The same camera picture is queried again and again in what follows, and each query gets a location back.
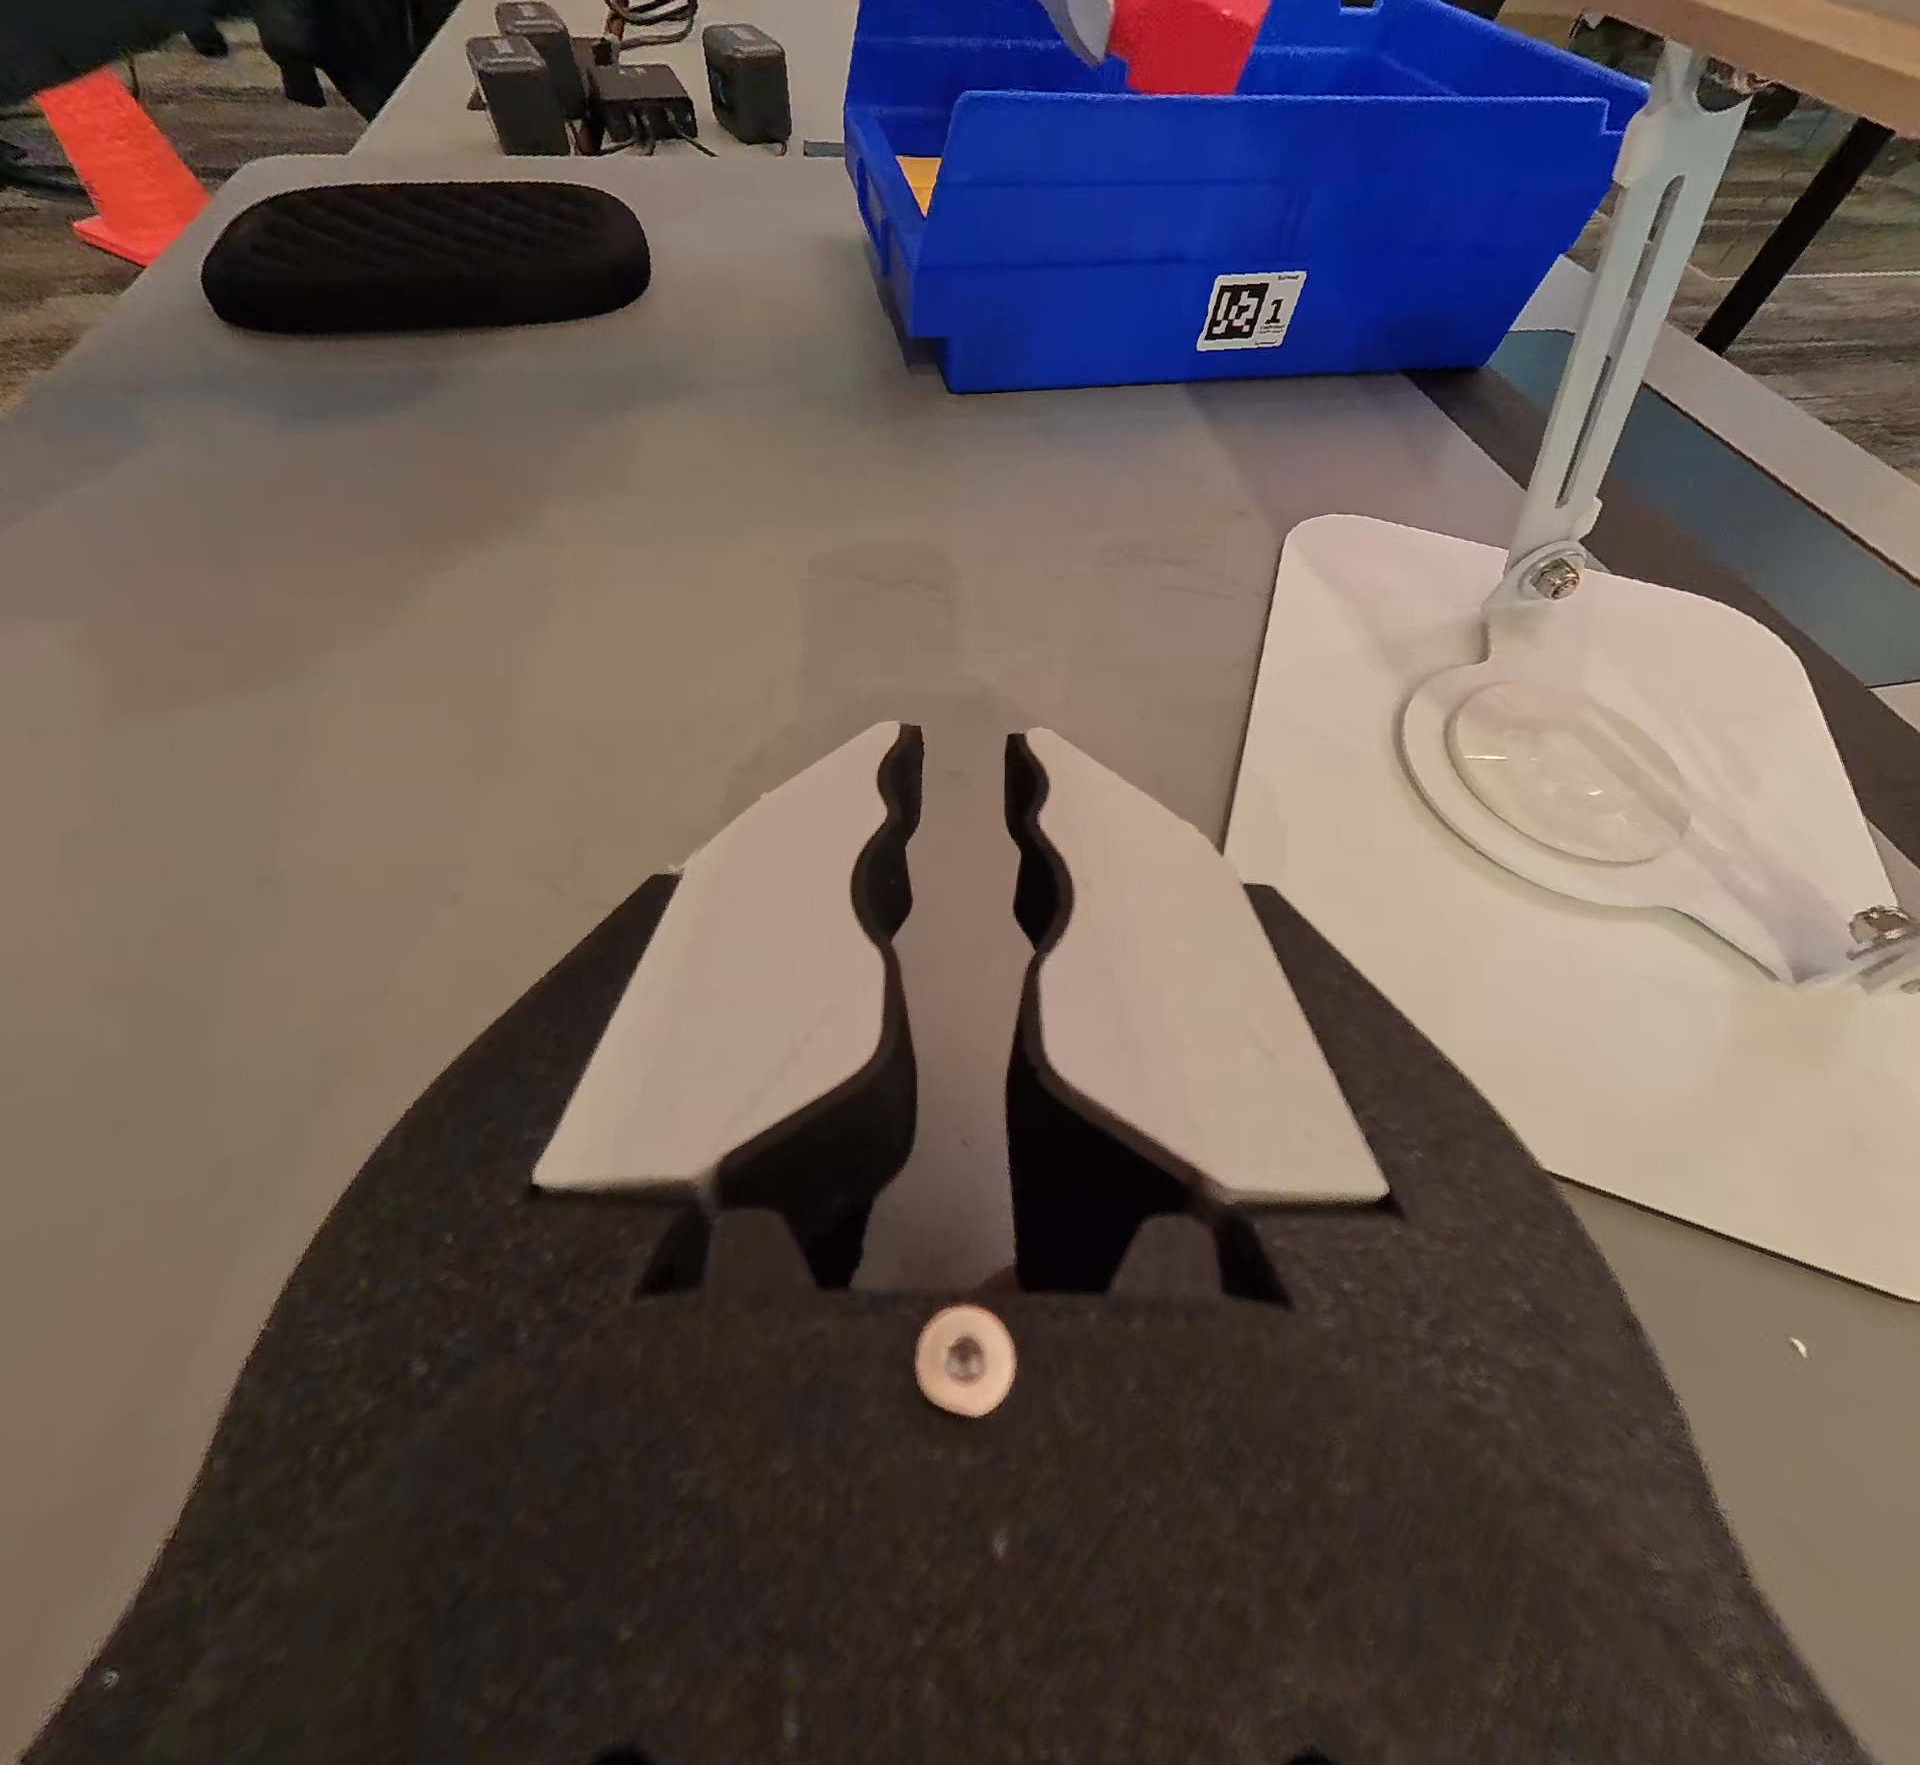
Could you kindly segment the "black mesh wrist rest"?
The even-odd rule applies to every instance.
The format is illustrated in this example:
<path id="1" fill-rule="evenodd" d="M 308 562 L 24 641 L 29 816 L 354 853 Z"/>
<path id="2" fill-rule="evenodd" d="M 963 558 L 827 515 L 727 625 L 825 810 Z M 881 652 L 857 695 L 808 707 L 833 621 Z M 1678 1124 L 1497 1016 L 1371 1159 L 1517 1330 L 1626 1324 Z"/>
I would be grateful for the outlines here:
<path id="1" fill-rule="evenodd" d="M 623 199 L 496 177 L 277 192 L 231 217 L 199 263 L 215 317 L 269 338 L 567 323 L 649 283 L 648 231 Z"/>

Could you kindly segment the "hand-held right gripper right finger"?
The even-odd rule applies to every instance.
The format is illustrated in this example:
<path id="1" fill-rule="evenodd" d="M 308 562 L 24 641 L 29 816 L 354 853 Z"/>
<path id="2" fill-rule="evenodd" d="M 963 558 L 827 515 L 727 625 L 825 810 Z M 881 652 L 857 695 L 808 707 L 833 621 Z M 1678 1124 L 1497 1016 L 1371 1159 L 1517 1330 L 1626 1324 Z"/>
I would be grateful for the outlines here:
<path id="1" fill-rule="evenodd" d="M 1281 1293 L 1268 1211 L 1387 1207 L 1377 1155 L 1232 861 L 1052 727 L 1009 732 L 1032 947 L 1003 1121 L 1022 1293 L 1105 1293 L 1149 1220 L 1225 1293 Z"/>

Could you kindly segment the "red building block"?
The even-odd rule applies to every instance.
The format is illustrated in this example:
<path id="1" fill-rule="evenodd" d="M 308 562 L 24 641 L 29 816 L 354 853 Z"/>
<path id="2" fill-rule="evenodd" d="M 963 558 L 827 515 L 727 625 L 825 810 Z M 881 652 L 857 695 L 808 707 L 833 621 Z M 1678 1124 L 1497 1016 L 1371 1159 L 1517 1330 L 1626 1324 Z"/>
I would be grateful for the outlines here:
<path id="1" fill-rule="evenodd" d="M 1232 98 L 1271 0 L 1112 0 L 1109 61 L 1155 98 Z"/>

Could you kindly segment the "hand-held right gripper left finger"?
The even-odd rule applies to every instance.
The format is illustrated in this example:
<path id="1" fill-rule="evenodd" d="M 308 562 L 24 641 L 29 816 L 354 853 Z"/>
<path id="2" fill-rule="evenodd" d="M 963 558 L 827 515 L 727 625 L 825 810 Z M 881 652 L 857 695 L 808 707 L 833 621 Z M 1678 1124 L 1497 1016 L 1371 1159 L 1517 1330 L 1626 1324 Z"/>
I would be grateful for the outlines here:
<path id="1" fill-rule="evenodd" d="M 695 848 L 533 1189 L 774 1211 L 812 1281 L 847 1287 L 916 1138 L 896 954 L 916 826 L 919 730 L 878 722 Z"/>

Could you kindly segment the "blue tagged plastic bin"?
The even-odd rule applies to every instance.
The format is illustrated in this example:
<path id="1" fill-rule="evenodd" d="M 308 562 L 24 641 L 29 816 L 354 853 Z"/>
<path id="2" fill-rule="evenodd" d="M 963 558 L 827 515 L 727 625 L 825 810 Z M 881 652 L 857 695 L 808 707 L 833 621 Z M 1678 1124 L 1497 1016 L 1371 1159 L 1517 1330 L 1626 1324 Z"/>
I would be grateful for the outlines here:
<path id="1" fill-rule="evenodd" d="M 1645 99 L 1442 0 L 1271 0 L 1232 98 L 1131 91 L 1035 0 L 857 0 L 845 164 L 960 394 L 1477 370 Z"/>

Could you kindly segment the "grey desk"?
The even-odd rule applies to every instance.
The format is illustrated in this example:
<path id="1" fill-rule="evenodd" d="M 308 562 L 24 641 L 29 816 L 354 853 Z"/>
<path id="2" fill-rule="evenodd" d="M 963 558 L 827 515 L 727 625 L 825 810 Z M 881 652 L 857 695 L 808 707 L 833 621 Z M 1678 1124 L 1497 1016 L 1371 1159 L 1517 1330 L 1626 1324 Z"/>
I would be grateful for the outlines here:
<path id="1" fill-rule="evenodd" d="M 1704 1761 L 1764 1629 L 1917 1760 L 1917 1313 L 1522 1156 L 1330 914 L 1268 914 L 1404 1208 L 1287 1300 L 1004 1307 L 999 735 L 1214 818 L 1292 512 L 1486 532 L 1500 379 L 947 401 L 825 168 L 663 168 L 633 313 L 231 341 L 196 258 L 2 426 L 2 1760 Z M 919 1152 L 873 1278 L 642 1293 L 675 1211 L 526 1189 L 649 870 L 926 727 Z"/>

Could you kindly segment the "black slanted frame leg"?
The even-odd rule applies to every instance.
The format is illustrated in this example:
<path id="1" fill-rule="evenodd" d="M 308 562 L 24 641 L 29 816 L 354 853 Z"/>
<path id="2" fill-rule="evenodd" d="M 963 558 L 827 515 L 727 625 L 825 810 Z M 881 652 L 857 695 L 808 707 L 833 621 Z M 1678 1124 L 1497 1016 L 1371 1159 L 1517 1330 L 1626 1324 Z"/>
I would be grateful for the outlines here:
<path id="1" fill-rule="evenodd" d="M 1752 260 L 1698 327 L 1692 334 L 1698 346 L 1721 354 L 1747 328 L 1890 136 L 1889 126 L 1864 118 L 1857 118 L 1846 128 L 1834 152 L 1813 168 L 1808 187 L 1794 197 L 1794 207 L 1752 251 Z"/>

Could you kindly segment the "orange traffic cone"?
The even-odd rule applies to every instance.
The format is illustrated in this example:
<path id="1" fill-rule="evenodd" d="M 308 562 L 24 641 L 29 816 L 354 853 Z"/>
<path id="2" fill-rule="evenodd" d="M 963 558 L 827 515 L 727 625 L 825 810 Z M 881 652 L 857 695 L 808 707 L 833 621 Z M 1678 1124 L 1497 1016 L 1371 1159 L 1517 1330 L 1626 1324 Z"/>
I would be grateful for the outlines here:
<path id="1" fill-rule="evenodd" d="M 70 222 L 87 245 L 146 268 L 204 214 L 209 192 L 113 72 L 40 91 L 34 106 L 92 199 L 92 217 Z"/>

